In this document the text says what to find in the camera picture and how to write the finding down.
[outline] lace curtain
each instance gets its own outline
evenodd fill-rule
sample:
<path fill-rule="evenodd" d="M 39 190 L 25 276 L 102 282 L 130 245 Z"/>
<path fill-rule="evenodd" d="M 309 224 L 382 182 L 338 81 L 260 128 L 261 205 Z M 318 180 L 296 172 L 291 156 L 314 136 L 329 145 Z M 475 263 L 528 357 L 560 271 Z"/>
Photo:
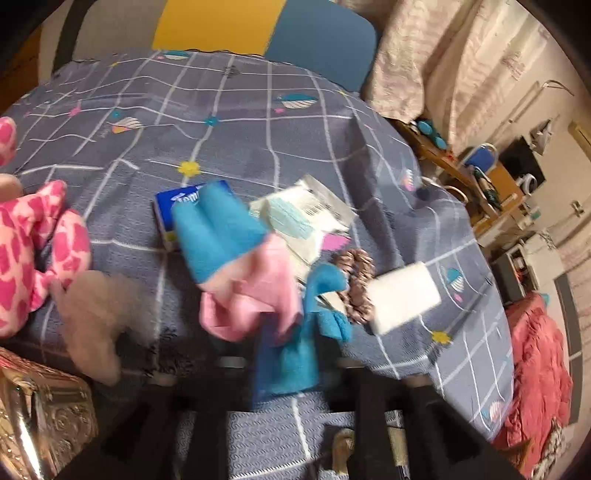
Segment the lace curtain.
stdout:
<path fill-rule="evenodd" d="M 516 0 L 337 0 L 382 34 L 365 100 L 408 122 L 425 107 L 460 153 L 535 62 L 548 32 Z"/>

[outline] blue tissue box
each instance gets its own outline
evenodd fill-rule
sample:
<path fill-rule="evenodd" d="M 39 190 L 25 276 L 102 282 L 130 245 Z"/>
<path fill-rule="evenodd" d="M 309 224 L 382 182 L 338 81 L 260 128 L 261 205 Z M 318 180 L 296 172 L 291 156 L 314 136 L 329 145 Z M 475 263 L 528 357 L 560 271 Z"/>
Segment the blue tissue box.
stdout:
<path fill-rule="evenodd" d="M 225 180 L 218 180 L 224 188 L 232 193 L 230 186 Z M 164 248 L 168 252 L 173 252 L 178 249 L 177 236 L 174 233 L 173 216 L 171 209 L 174 202 L 193 202 L 199 201 L 199 190 L 205 183 L 197 185 L 189 185 L 180 189 L 167 190 L 166 192 L 159 192 L 154 198 L 154 212 L 158 222 L 158 230 L 162 236 Z"/>

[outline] chair backrest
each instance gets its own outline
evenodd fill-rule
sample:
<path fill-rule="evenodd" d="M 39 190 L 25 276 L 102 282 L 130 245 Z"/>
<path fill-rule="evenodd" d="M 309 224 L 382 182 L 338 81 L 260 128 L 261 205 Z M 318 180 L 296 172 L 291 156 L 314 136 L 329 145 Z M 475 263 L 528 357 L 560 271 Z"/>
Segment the chair backrest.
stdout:
<path fill-rule="evenodd" d="M 168 0 L 152 46 L 264 55 L 358 91 L 376 45 L 366 19 L 329 0 Z"/>
<path fill-rule="evenodd" d="M 52 35 L 44 25 L 44 38 L 59 37 L 57 49 L 42 45 L 40 55 L 54 71 L 131 47 L 228 50 L 292 63 L 358 91 L 377 45 L 366 19 L 329 0 L 151 0 L 140 10 L 137 0 L 74 0 L 62 9 L 61 23 L 48 25 Z"/>
<path fill-rule="evenodd" d="M 359 91 L 374 61 L 373 26 L 329 0 L 287 0 L 265 52 Z"/>
<path fill-rule="evenodd" d="M 489 172 L 499 159 L 499 152 L 490 143 L 483 143 L 470 150 L 460 161 L 460 165 L 471 165 L 478 167 L 484 173 Z"/>

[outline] white package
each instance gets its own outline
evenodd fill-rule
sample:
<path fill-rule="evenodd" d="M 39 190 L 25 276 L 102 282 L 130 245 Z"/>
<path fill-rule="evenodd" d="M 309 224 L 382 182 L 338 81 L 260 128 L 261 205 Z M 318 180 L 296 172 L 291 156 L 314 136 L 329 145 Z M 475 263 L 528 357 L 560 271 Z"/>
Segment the white package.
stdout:
<path fill-rule="evenodd" d="M 368 284 L 368 296 L 374 304 L 371 321 L 376 335 L 412 320 L 441 303 L 437 285 L 423 262 L 392 270 Z"/>

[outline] wooden desk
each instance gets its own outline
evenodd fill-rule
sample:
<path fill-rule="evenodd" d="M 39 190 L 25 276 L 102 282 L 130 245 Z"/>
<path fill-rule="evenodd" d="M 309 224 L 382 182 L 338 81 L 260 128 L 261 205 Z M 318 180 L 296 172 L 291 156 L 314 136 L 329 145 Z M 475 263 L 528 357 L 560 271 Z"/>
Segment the wooden desk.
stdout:
<path fill-rule="evenodd" d="M 465 193 L 471 193 L 468 197 L 472 197 L 472 201 L 466 206 L 466 210 L 470 215 L 470 224 L 476 238 L 484 235 L 499 222 L 505 221 L 521 205 L 524 194 L 501 163 L 497 163 L 496 167 L 487 174 L 499 192 L 499 201 L 502 207 L 502 211 L 499 213 L 487 204 L 484 196 L 476 187 L 476 180 L 466 167 L 458 166 L 457 160 L 454 161 L 447 152 L 438 149 L 424 135 L 415 133 L 407 124 L 400 120 L 391 120 L 391 123 L 408 142 L 418 160 L 429 161 L 441 167 L 452 177 L 449 182 L 451 185 Z"/>
<path fill-rule="evenodd" d="M 439 150 L 431 140 L 421 134 L 415 133 L 407 124 L 400 120 L 390 120 L 394 128 L 408 142 L 419 161 L 429 161 L 438 167 L 441 167 L 448 175 L 458 180 L 462 185 L 473 188 L 472 176 L 464 167 L 458 167 L 450 155 L 443 150 Z"/>
<path fill-rule="evenodd" d="M 501 163 L 497 163 L 495 168 L 487 173 L 486 176 L 490 178 L 497 192 L 499 192 L 502 211 L 496 218 L 490 218 L 483 214 L 482 211 L 471 208 L 470 205 L 467 206 L 466 209 L 470 214 L 472 231 L 474 231 L 474 236 L 477 239 L 498 222 L 502 222 L 509 217 L 521 205 L 525 197 L 524 193 L 515 183 L 515 180 L 513 180 L 513 177 L 511 177 Z"/>

